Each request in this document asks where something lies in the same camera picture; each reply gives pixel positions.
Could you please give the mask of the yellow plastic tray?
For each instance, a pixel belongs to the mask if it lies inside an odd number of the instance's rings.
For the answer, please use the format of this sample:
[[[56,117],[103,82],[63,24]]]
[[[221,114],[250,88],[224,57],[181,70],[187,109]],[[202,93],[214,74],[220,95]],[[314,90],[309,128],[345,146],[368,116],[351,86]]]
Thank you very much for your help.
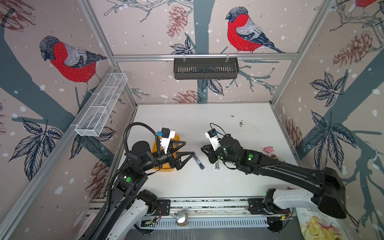
[[[172,138],[172,139],[173,139],[173,140],[180,141],[180,136],[179,136],[178,134],[175,134],[175,137]],[[155,153],[155,152],[157,152],[156,141],[154,141],[153,149],[152,149],[152,153]],[[176,170],[176,168],[171,169],[170,164],[167,163],[167,164],[164,164],[164,165],[163,165],[162,169],[160,169],[160,172],[172,172],[172,171],[175,171],[175,170]]]

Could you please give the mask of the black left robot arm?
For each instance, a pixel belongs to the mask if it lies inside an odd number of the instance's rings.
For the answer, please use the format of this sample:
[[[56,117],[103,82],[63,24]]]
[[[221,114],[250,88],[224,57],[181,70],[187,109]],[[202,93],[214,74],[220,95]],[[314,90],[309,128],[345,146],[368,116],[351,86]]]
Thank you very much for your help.
[[[128,147],[128,132],[134,126],[149,130],[155,137],[157,151],[153,153],[146,141],[136,142]],[[106,202],[81,240],[122,240],[130,229],[146,214],[153,214],[157,208],[157,196],[142,187],[153,174],[165,164],[181,170],[193,158],[194,152],[180,152],[185,141],[176,141],[175,133],[168,128],[155,132],[144,123],[129,124],[123,135],[126,159],[112,177],[107,190]]]

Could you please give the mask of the blue mini stapler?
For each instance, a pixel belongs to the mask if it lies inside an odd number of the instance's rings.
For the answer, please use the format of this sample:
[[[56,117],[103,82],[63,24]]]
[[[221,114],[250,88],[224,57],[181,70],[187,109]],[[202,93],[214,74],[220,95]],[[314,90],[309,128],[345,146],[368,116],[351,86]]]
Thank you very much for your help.
[[[193,155],[193,158],[196,162],[196,164],[199,166],[199,168],[201,170],[204,170],[205,169],[205,166],[202,164],[202,162],[200,161],[200,159],[198,158],[198,156],[196,154]]]

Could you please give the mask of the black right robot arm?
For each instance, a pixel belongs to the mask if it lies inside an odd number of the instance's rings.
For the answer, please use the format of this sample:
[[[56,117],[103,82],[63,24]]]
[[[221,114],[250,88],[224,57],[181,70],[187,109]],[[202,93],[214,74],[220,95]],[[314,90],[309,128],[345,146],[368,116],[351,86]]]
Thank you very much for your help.
[[[266,201],[280,209],[318,208],[336,218],[347,217],[346,188],[338,173],[331,168],[323,171],[306,169],[275,160],[263,153],[244,149],[230,134],[219,138],[213,130],[205,134],[210,144],[201,147],[211,164],[217,161],[233,164],[232,170],[276,178],[297,186],[295,190],[270,189]]]

